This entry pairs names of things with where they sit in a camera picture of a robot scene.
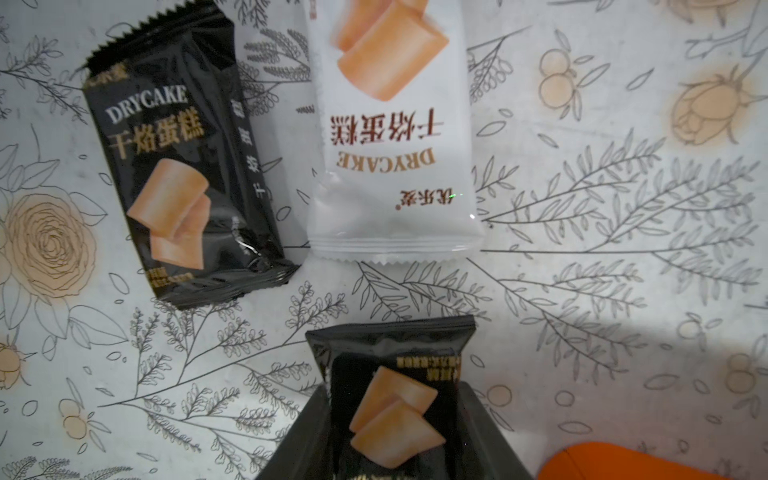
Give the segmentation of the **dark brown cookie packet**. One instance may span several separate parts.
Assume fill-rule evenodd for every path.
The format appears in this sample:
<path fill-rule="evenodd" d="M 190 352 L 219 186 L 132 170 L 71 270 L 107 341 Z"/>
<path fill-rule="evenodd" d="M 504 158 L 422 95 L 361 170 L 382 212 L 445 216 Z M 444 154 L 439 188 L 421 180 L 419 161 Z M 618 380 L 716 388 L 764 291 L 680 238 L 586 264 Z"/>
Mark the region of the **dark brown cookie packet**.
<path fill-rule="evenodd" d="M 83 92 L 158 300 L 187 309 L 287 283 L 245 112 L 234 25 L 188 1 L 101 45 Z"/>

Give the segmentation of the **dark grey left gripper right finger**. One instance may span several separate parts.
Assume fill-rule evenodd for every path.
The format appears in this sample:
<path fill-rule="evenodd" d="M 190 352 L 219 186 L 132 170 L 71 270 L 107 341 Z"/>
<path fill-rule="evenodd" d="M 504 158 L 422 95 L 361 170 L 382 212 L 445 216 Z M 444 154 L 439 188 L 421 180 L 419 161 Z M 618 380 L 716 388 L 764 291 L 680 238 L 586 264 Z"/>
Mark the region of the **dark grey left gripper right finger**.
<path fill-rule="evenodd" d="M 467 382 L 458 385 L 458 478 L 533 479 Z"/>

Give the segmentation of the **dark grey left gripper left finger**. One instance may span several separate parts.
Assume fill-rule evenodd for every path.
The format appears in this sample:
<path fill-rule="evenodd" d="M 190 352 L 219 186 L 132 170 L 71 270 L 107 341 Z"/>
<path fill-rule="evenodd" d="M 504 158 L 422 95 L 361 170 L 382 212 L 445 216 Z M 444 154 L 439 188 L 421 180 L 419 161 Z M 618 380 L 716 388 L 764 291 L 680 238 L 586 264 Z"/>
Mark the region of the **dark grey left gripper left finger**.
<path fill-rule="evenodd" d="M 331 410 L 319 386 L 279 444 L 257 480 L 331 480 Z"/>

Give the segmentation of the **white front cookie packet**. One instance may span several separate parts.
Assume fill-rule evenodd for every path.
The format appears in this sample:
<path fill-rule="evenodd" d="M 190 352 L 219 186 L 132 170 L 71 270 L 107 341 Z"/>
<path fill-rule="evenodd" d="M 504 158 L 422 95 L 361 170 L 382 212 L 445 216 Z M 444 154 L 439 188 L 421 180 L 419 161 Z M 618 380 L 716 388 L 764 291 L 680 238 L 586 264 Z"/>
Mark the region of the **white front cookie packet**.
<path fill-rule="evenodd" d="M 479 250 L 461 4 L 309 1 L 305 15 L 324 161 L 312 252 L 400 263 Z"/>

